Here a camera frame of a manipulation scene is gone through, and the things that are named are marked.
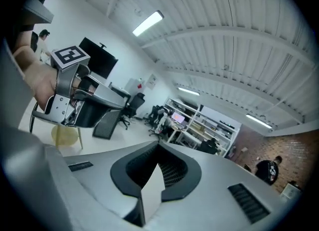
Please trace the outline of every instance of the floor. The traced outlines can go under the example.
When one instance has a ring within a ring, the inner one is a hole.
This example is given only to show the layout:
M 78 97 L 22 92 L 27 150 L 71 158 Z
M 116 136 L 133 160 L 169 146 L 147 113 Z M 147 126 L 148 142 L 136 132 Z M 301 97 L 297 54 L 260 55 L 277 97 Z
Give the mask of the floor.
M 34 105 L 35 99 L 32 99 L 20 122 L 20 130 L 29 132 L 30 116 Z M 53 124 L 35 119 L 32 133 L 36 135 L 43 143 L 54 145 L 55 143 L 51 135 L 54 126 L 55 125 Z M 149 129 L 150 128 L 148 126 L 144 125 L 143 121 L 139 120 L 136 120 L 135 123 L 131 123 L 128 130 L 125 130 L 124 125 L 119 123 L 116 126 L 111 139 L 105 140 L 93 137 L 93 128 L 81 128 L 83 150 L 81 149 L 79 140 L 77 140 L 72 146 L 61 145 L 59 146 L 59 150 L 63 156 L 85 155 L 116 150 L 146 141 L 157 140 L 156 136 L 149 136 Z M 159 166 L 157 166 L 149 181 L 142 189 L 142 200 L 146 221 L 156 212 L 157 208 L 159 207 L 161 203 L 160 193 L 164 189 L 165 186 L 163 176 Z
M 20 130 L 29 132 L 30 116 L 34 105 L 35 99 L 32 99 L 20 122 Z M 35 119 L 32 133 L 35 134 L 43 143 L 54 145 L 54 141 L 51 136 L 53 127 L 53 124 Z M 93 128 L 81 128 L 83 150 L 81 149 L 79 140 L 77 140 L 77 142 L 72 146 L 61 145 L 59 146 L 59 150 L 63 156 L 85 155 L 129 147 L 146 141 L 157 140 L 156 136 L 149 136 L 148 129 L 150 128 L 144 125 L 143 121 L 139 120 L 132 123 L 128 130 L 125 130 L 122 123 L 119 123 L 116 126 L 111 139 L 105 140 L 93 137 Z

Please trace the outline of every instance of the ceiling light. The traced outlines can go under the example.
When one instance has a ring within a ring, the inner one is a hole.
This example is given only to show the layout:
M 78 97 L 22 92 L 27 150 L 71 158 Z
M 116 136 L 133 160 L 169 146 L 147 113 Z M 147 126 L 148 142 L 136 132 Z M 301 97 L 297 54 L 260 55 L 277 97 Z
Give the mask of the ceiling light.
M 192 90 L 187 90 L 187 89 L 183 89 L 183 88 L 178 88 L 179 90 L 182 90 L 182 91 L 185 91 L 187 93 L 191 93 L 191 94 L 194 94 L 194 95 L 197 95 L 199 96 L 199 93 L 198 92 L 195 92 L 195 91 L 192 91 Z
M 255 118 L 255 117 L 251 116 L 250 114 L 246 114 L 246 117 L 248 117 L 248 118 L 254 120 L 255 122 L 258 122 L 258 123 L 261 124 L 261 125 L 264 125 L 264 126 L 267 127 L 267 128 L 272 128 L 272 127 L 269 126 L 267 123 L 264 123 L 264 122 L 261 121 L 260 119 L 257 119 L 257 118 Z
M 133 34 L 135 36 L 139 36 L 145 30 L 159 22 L 164 18 L 163 14 L 157 10 L 151 16 L 149 16 L 146 20 L 144 20 L 137 28 L 134 29 Z

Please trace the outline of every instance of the ceiling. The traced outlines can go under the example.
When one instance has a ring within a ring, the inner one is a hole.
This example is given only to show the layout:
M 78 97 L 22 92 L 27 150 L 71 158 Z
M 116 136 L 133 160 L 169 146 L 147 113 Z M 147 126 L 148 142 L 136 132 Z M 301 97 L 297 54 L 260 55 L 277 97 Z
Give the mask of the ceiling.
M 164 19 L 139 46 L 189 101 L 217 103 L 286 128 L 318 118 L 318 50 L 291 0 L 87 0 L 128 34 Z

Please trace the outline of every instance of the computer monitor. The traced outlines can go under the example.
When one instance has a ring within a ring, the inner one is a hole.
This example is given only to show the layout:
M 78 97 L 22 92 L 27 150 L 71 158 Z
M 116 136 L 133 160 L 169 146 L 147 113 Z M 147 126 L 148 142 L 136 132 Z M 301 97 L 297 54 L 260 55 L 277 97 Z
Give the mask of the computer monitor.
M 88 64 L 90 70 L 106 79 L 118 60 L 86 37 L 80 43 L 80 48 L 91 57 Z
M 177 122 L 180 123 L 180 124 L 181 124 L 181 123 L 184 121 L 184 119 L 185 119 L 184 116 L 178 114 L 177 112 L 174 112 L 171 117 L 172 117 L 173 120 L 177 121 Z

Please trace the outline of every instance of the white shelf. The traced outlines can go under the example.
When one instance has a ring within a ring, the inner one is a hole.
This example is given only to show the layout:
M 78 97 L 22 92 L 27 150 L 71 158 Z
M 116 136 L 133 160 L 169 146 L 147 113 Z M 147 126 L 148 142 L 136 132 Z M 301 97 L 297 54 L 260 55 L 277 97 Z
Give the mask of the white shelf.
M 188 106 L 188 105 L 186 105 L 186 104 L 180 103 L 180 102 L 178 102 L 178 101 L 176 101 L 176 100 L 174 100 L 174 99 L 170 99 L 170 100 L 172 100 L 173 102 L 177 103 L 178 105 L 184 106 L 186 109 L 189 109 L 189 110 L 191 110 L 191 111 L 193 111 L 193 112 L 197 112 L 196 109 L 194 109 L 194 108 L 192 108 L 192 107 L 190 107 L 190 106 Z
M 172 109 L 174 109 L 176 111 L 178 111 L 179 113 L 183 114 L 185 117 L 192 118 L 191 116 L 187 115 L 186 113 L 183 113 L 181 110 L 179 110 L 179 109 L 177 109 L 177 108 L 175 108 L 173 106 L 170 106 L 169 104 L 165 104 L 165 105 L 169 106 L 170 108 L 172 108 Z
M 207 131 L 205 131 L 204 132 L 205 134 L 208 134 L 209 136 L 211 136 L 211 137 L 214 137 L 212 134 L 210 134 L 209 132 L 207 132 Z
M 218 133 L 217 130 L 211 129 L 209 126 L 205 125 L 205 124 L 202 123 L 202 122 L 197 121 L 196 119 L 194 119 L 194 121 L 195 121 L 196 123 L 198 123 L 198 124 L 204 126 L 205 128 L 209 129 L 209 130 L 212 131 L 213 133 L 217 134 L 217 135 L 220 136 L 221 138 L 223 138 L 223 139 L 225 139 L 225 140 L 227 140 L 227 141 L 230 141 L 229 138 L 227 138 L 227 137 L 225 137 L 224 135 Z
M 192 149 L 191 147 L 189 147 L 189 146 L 187 146 L 185 143 L 183 143 L 183 142 L 179 142 L 181 145 L 183 145 L 184 147 L 186 147 L 186 148 L 190 148 L 190 149 Z
M 202 133 L 200 133 L 197 129 L 194 129 L 194 128 L 192 128 L 192 127 L 189 127 L 189 129 L 192 130 L 192 131 L 194 131 L 194 132 L 196 132 L 197 134 L 199 134 L 200 136 L 202 136 L 202 137 L 205 138 L 206 140 L 210 140 L 210 138 L 205 137 L 205 135 L 202 134 Z M 216 147 L 219 148 L 220 150 L 226 151 L 226 149 L 225 149 L 223 146 L 221 146 L 221 145 L 216 144 Z
M 197 129 L 193 128 L 193 127 L 189 127 L 190 130 L 194 131 L 195 133 L 199 134 L 201 137 L 203 137 L 206 140 L 210 140 L 211 138 L 205 136 L 204 134 L 202 134 L 201 132 L 199 132 Z
M 205 114 L 203 114 L 203 113 L 201 113 L 201 112 L 198 112 L 198 114 L 199 114 L 199 115 L 202 115 L 202 116 L 204 116 L 204 117 L 206 117 L 206 118 L 208 118 L 208 119 L 210 119 L 211 121 L 213 121 L 213 122 L 219 124 L 220 126 L 223 126 L 224 128 L 228 129 L 229 131 L 232 131 L 232 132 L 235 132 L 235 131 L 236 131 L 236 130 L 232 129 L 231 127 L 229 127 L 229 126 L 227 126 L 227 125 L 221 123 L 220 121 L 213 120 L 212 118 L 208 117 L 207 115 L 205 115 Z

